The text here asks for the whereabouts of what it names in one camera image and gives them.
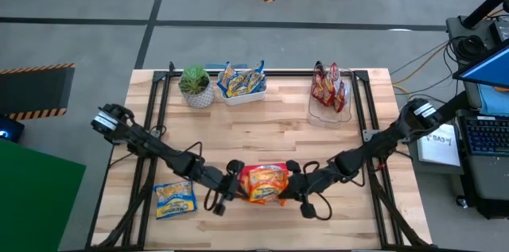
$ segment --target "concrete floor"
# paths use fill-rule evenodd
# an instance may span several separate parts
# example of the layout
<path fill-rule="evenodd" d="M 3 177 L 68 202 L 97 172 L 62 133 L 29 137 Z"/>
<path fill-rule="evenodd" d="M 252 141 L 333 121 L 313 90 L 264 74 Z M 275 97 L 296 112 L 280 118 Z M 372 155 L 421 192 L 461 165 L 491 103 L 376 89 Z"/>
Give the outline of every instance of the concrete floor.
<path fill-rule="evenodd" d="M 163 0 L 160 20 L 308 21 L 356 24 L 444 25 L 483 0 Z M 153 0 L 0 0 L 0 17 L 148 19 Z M 25 121 L 23 145 L 77 161 L 87 171 L 61 250 L 84 247 L 111 147 L 89 126 L 104 103 L 122 103 L 145 26 L 0 23 L 0 69 L 74 62 L 68 113 Z M 338 29 L 240 29 L 156 27 L 143 68 L 188 64 L 254 64 L 308 68 L 316 60 L 340 66 L 394 70 L 445 41 L 443 32 Z M 415 67 L 394 76 L 401 79 Z M 448 72 L 441 57 L 401 84 L 427 87 Z M 447 100 L 454 83 L 425 92 Z M 403 104 L 405 96 L 399 96 Z M 457 207 L 448 176 L 418 173 L 433 242 L 440 247 L 502 251 L 509 222 L 487 221 Z"/>

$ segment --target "white plastic bin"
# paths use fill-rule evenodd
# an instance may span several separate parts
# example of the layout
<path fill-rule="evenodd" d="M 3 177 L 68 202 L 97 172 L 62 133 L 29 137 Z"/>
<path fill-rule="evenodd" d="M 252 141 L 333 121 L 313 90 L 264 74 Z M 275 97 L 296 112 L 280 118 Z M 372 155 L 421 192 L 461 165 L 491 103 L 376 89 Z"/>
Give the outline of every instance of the white plastic bin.
<path fill-rule="evenodd" d="M 222 78 L 223 78 L 223 73 L 220 72 L 219 76 L 218 76 L 218 80 L 221 80 Z M 265 98 L 265 92 L 266 92 L 266 85 L 264 85 L 262 87 L 260 92 L 236 96 L 236 97 L 230 97 L 230 98 L 227 98 L 226 95 L 224 94 L 224 92 L 221 90 L 221 97 L 223 97 L 224 102 L 228 106 L 234 106 L 234 105 L 263 100 Z"/>

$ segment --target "keyboard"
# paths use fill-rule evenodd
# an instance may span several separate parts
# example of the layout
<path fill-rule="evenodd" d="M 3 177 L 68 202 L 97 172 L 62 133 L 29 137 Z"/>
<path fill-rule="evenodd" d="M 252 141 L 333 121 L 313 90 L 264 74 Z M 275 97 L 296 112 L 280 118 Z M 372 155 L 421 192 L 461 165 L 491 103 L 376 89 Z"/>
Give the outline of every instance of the keyboard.
<path fill-rule="evenodd" d="M 472 154 L 509 157 L 509 118 L 461 117 L 460 126 Z"/>

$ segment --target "cable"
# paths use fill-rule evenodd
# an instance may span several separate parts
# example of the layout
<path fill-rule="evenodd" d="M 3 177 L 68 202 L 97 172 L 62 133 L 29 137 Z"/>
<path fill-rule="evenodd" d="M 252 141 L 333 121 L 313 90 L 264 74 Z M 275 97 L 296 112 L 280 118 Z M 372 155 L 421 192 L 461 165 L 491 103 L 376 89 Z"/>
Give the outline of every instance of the cable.
<path fill-rule="evenodd" d="M 456 79 L 456 90 L 454 91 L 454 97 L 458 95 L 458 79 Z"/>
<path fill-rule="evenodd" d="M 500 10 L 496 10 L 490 14 L 488 14 L 484 19 L 487 19 L 487 18 L 491 18 L 491 17 L 494 17 L 496 14 L 498 13 L 502 13 L 503 12 L 503 9 L 500 9 Z"/>
<path fill-rule="evenodd" d="M 355 184 L 356 186 L 358 186 L 360 188 L 363 188 L 366 185 L 366 179 L 364 178 L 364 166 L 362 166 L 360 168 L 360 171 L 362 172 L 362 176 L 363 176 L 363 181 L 361 183 L 358 183 L 357 180 L 353 180 L 352 178 L 349 179 L 348 181 L 350 181 L 351 183 Z"/>
<path fill-rule="evenodd" d="M 400 71 L 400 70 L 404 69 L 405 67 L 407 67 L 408 65 L 412 64 L 413 62 L 415 62 L 415 61 L 417 61 L 417 60 L 420 60 L 422 57 L 426 56 L 426 54 L 428 54 L 428 53 L 432 52 L 433 50 L 435 50 L 435 49 L 439 48 L 440 46 L 442 46 L 442 45 L 443 45 L 444 43 L 446 43 L 446 42 L 448 42 L 448 41 L 444 41 L 444 42 L 440 43 L 439 45 L 437 45 L 437 46 L 435 46 L 434 48 L 432 48 L 432 49 L 428 50 L 427 52 L 425 52 L 424 54 L 422 54 L 422 55 L 421 55 L 421 56 L 419 56 L 418 58 L 416 58 L 416 59 L 414 59 L 414 60 L 412 60 L 412 61 L 409 61 L 409 62 L 408 62 L 408 63 L 406 63 L 405 65 L 401 66 L 400 68 L 398 68 L 398 69 L 394 70 L 393 72 L 391 72 L 391 73 L 389 73 L 389 74 L 390 74 L 390 75 L 393 75 L 393 74 L 395 74 L 396 72 L 398 72 L 398 71 Z"/>
<path fill-rule="evenodd" d="M 207 195 L 205 196 L 204 208 L 205 208 L 206 211 L 211 211 L 212 209 L 214 209 L 214 207 L 217 204 L 217 199 L 219 198 L 219 194 L 217 192 L 214 192 L 214 200 L 212 200 L 212 204 L 210 205 L 210 207 L 208 207 L 207 206 L 208 198 L 210 197 L 210 192 L 211 191 L 212 191 L 211 189 L 208 189 Z"/>
<path fill-rule="evenodd" d="M 408 158 L 409 158 L 409 159 L 411 159 L 412 161 L 414 160 L 414 159 L 412 158 L 412 156 L 410 156 L 408 153 L 404 153 L 404 152 L 401 152 L 401 151 L 398 151 L 398 150 L 395 150 L 394 152 L 395 152 L 395 153 L 399 153 L 400 155 L 403 155 L 403 156 L 405 156 L 405 157 L 408 157 Z"/>
<path fill-rule="evenodd" d="M 392 87 L 394 87 L 396 89 L 399 89 L 400 91 L 405 92 L 408 95 L 408 97 L 410 97 L 410 92 L 408 92 L 408 90 L 406 88 L 398 86 L 398 85 L 392 85 Z"/>
<path fill-rule="evenodd" d="M 152 128 L 150 128 L 149 132 L 152 132 L 153 129 L 156 129 L 158 127 L 161 127 L 161 129 L 162 129 L 161 130 L 162 131 L 161 132 L 161 137 L 162 137 L 164 134 L 166 134 L 166 131 L 168 130 L 168 128 L 166 128 L 165 125 L 156 125 L 156 126 L 153 126 Z"/>
<path fill-rule="evenodd" d="M 509 14 L 499 14 L 499 15 L 491 16 L 491 17 L 489 17 L 489 19 L 496 19 L 497 21 L 499 21 L 499 19 L 501 17 L 509 17 Z"/>
<path fill-rule="evenodd" d="M 421 68 L 423 68 L 426 64 L 428 64 L 428 63 L 429 63 L 429 62 L 430 62 L 430 61 L 431 61 L 431 60 L 432 60 L 432 59 L 433 59 L 433 58 L 434 58 L 434 57 L 435 57 L 435 56 L 436 56 L 436 55 L 437 55 L 437 54 L 438 54 L 438 53 L 439 53 L 442 49 L 444 49 L 444 48 L 445 48 L 445 46 L 447 46 L 447 44 L 442 44 L 442 45 L 440 46 L 440 48 L 439 48 L 439 49 L 437 49 L 435 52 L 433 52 L 433 54 L 432 54 L 432 55 L 430 55 L 430 56 L 428 57 L 428 59 L 426 59 L 426 61 L 424 61 L 424 62 L 423 62 L 423 63 L 422 63 L 422 64 L 421 64 L 421 65 L 420 65 L 417 69 L 415 69 L 415 70 L 414 70 L 412 73 L 410 73 L 407 77 L 405 77 L 405 78 L 403 78 L 403 79 L 401 79 L 401 80 L 399 80 L 399 81 L 396 81 L 396 82 L 394 82 L 394 83 L 392 83 L 392 84 L 393 84 L 393 85 L 395 85 L 395 84 L 399 84 L 399 83 L 401 83 L 401 82 L 404 82 L 404 81 L 407 81 L 408 79 L 410 79 L 410 77 L 412 77 L 413 75 L 415 75 L 415 73 L 417 73 L 419 70 L 421 70 Z"/>
<path fill-rule="evenodd" d="M 431 86 L 428 86 L 428 87 L 426 87 L 426 88 L 424 88 L 424 89 L 417 90 L 417 91 L 412 91 L 412 92 L 408 92 L 408 93 L 409 93 L 409 94 L 414 94 L 414 93 L 418 93 L 418 92 L 426 91 L 426 90 L 428 90 L 428 89 L 430 89 L 430 88 L 433 88 L 433 87 L 437 86 L 438 84 L 440 84 L 440 83 L 442 83 L 442 82 L 446 81 L 449 77 L 451 77 L 451 75 L 448 75 L 448 76 L 447 76 L 447 77 L 445 77 L 444 79 L 442 79 L 442 80 L 440 80 L 440 81 L 436 82 L 435 84 L 433 84 L 433 85 L 431 85 Z"/>
<path fill-rule="evenodd" d="M 432 100 L 435 100 L 435 101 L 440 102 L 440 103 L 443 103 L 443 104 L 446 104 L 446 103 L 447 103 L 446 101 L 443 101 L 443 100 L 440 100 L 440 99 L 435 98 L 435 97 L 433 97 L 433 96 L 430 96 L 430 95 L 427 95 L 427 94 L 422 94 L 422 93 L 414 94 L 414 95 L 410 96 L 410 99 L 412 99 L 412 98 L 413 98 L 413 97 L 415 97 L 415 96 L 425 96 L 425 97 L 428 97 L 428 98 L 430 98 L 430 99 L 432 99 Z"/>
<path fill-rule="evenodd" d="M 483 40 L 475 35 L 461 39 L 456 46 L 453 44 L 452 49 L 458 58 L 467 62 L 477 61 L 479 57 L 487 51 Z"/>
<path fill-rule="evenodd" d="M 114 162 L 112 162 L 110 165 L 108 165 L 108 169 L 111 168 L 114 164 L 118 163 L 119 161 L 125 159 L 126 157 L 130 157 L 132 156 L 134 153 L 128 153 L 127 155 L 119 158 L 118 160 L 115 160 Z"/>
<path fill-rule="evenodd" d="M 159 126 L 158 126 L 158 125 L 153 126 L 153 127 L 152 127 L 152 129 L 150 129 L 150 130 L 149 130 L 149 132 L 152 132 L 152 130 L 153 130 L 153 129 L 155 129 L 155 128 L 157 128 L 157 127 L 159 127 Z M 167 128 L 166 128 L 166 126 L 164 126 L 164 125 L 160 125 L 160 127 L 161 127 L 162 129 L 164 129 L 164 131 L 161 133 L 161 136 L 163 136 L 163 135 L 166 133 L 166 131 L 167 131 L 168 129 L 167 129 Z M 115 160 L 115 161 L 114 161 L 114 162 L 112 162 L 110 165 L 108 165 L 108 168 L 111 168 L 114 164 L 118 163 L 119 161 L 122 161 L 123 159 L 125 159 L 125 158 L 127 158 L 127 157 L 132 156 L 133 154 L 134 154 L 134 153 L 129 153 L 129 154 L 127 154 L 127 155 L 125 155 L 125 156 L 123 156 L 123 157 L 119 158 L 118 160 Z"/>
<path fill-rule="evenodd" d="M 309 187 L 308 187 L 308 190 L 305 192 L 305 200 L 307 203 L 309 203 L 308 201 L 308 196 L 309 196 L 309 192 L 311 191 L 311 188 L 313 186 L 315 186 L 316 184 L 318 184 L 319 182 L 321 182 L 323 179 L 327 178 L 326 176 L 323 176 L 321 177 L 320 179 L 316 180 L 315 182 L 313 182 Z M 318 216 L 317 213 L 315 212 L 315 217 L 318 219 L 318 220 L 323 220 L 323 221 L 327 221 L 329 219 L 332 218 L 332 206 L 331 204 L 329 203 L 329 201 L 321 195 L 321 193 L 317 192 L 317 195 L 324 200 L 325 204 L 327 204 L 327 208 L 328 208 L 328 216 L 327 217 L 321 217 L 321 216 Z"/>
<path fill-rule="evenodd" d="M 447 63 L 447 59 L 445 58 L 445 52 L 447 51 L 447 46 L 445 47 L 445 49 L 443 51 L 443 58 L 444 58 L 445 66 L 447 66 L 447 69 L 449 70 L 450 75 L 452 75 L 453 74 L 453 70 L 451 69 L 451 67 Z"/>

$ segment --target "green mat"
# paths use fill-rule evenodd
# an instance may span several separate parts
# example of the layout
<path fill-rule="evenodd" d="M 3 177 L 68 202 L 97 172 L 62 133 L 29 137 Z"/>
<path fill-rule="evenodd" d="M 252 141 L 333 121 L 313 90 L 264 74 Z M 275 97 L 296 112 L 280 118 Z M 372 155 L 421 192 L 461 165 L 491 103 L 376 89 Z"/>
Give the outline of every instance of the green mat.
<path fill-rule="evenodd" d="M 2 251 L 57 251 L 85 166 L 0 140 Z"/>

